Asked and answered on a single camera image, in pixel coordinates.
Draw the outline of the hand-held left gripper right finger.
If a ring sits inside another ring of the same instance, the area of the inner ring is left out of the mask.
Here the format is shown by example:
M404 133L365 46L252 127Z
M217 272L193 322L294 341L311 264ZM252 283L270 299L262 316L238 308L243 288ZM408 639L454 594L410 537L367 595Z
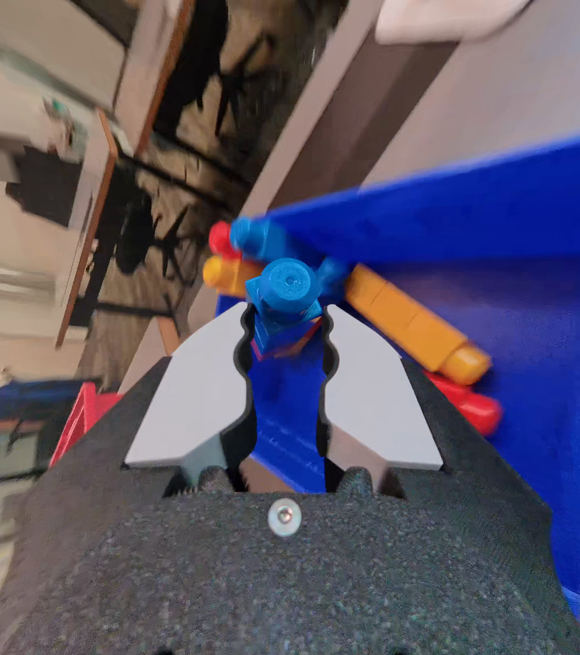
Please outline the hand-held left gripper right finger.
M440 450L398 351L335 305L324 309L322 336L318 453L342 470L440 470Z

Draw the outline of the black office chair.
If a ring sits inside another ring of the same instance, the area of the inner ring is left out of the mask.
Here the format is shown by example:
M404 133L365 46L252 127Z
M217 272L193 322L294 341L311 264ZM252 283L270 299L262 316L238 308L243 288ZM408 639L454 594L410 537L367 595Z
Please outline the black office chair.
M114 169L95 233L97 248L91 264L86 268L90 277L84 290L85 297L100 292L111 259L116 260L122 274L131 276L146 263L147 253L153 248L161 252L164 278L177 278L182 284L190 284L196 280L197 255L191 259L191 273L187 276L182 274L181 263L176 256L176 250L179 250L184 242L195 244L192 236L179 233L189 207L185 206L180 210L169 230L159 238L156 236L156 229L162 215L152 214L153 203L149 192L137 184L132 168L117 166Z
M274 49L277 37L262 31L228 72L221 69L221 52L229 29L229 10L226 1L196 1L194 14L180 51L176 66L167 82L163 100L154 122L154 133L168 142L177 140L176 131L184 109L196 103L203 110L204 93L213 77L222 87L214 135L220 130L230 107L234 119L239 117L239 104L245 96L245 85L263 79L270 69L252 73L246 69L258 50L264 46Z

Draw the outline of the blue plastic bin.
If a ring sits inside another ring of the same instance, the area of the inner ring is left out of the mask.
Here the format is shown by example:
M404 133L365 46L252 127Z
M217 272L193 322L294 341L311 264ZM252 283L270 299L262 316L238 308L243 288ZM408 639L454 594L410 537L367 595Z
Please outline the blue plastic bin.
M487 351L494 446L553 512L580 618L580 134L268 210L298 241L365 264Z

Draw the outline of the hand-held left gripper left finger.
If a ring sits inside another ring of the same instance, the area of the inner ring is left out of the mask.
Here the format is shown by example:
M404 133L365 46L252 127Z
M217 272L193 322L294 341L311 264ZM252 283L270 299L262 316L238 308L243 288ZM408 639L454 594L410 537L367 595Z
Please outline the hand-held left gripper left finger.
M200 474L238 468L254 450L254 307L239 302L195 332L171 356L124 464L178 466Z

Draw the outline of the wooden desk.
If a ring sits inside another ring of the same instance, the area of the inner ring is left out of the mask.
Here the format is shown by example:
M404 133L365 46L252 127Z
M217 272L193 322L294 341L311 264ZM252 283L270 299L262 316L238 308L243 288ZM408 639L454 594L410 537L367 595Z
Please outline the wooden desk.
M195 6L195 1L143 1L140 5L114 103L115 121L136 156L147 150Z
M95 110L88 135L68 224L73 247L56 284L56 349L63 346L71 324L118 158L114 133L103 109Z

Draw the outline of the grey wood-edged table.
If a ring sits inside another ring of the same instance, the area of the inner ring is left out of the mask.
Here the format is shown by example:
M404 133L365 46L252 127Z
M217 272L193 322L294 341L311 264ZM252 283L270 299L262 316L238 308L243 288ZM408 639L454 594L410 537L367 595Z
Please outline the grey wood-edged table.
M179 332L172 318L152 318L117 393L128 393L158 361L173 355L180 344Z

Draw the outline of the red plastic bin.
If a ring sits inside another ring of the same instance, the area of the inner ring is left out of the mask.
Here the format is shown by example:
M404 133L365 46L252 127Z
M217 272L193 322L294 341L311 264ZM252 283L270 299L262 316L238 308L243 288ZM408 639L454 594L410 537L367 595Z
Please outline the red plastic bin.
M94 382L84 382L65 423L48 468L57 462L122 398L117 392L98 393Z

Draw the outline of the red mega block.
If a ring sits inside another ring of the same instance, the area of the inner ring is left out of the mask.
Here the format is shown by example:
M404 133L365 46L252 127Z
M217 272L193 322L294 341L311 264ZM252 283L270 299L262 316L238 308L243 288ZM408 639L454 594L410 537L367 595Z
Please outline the red mega block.
M209 248L213 255L223 259L241 260L241 251L234 248L230 240L231 224L227 221L217 221L209 233Z
M441 375L424 371L459 413L485 438L498 430L504 411L493 398L478 394L470 386L458 384Z

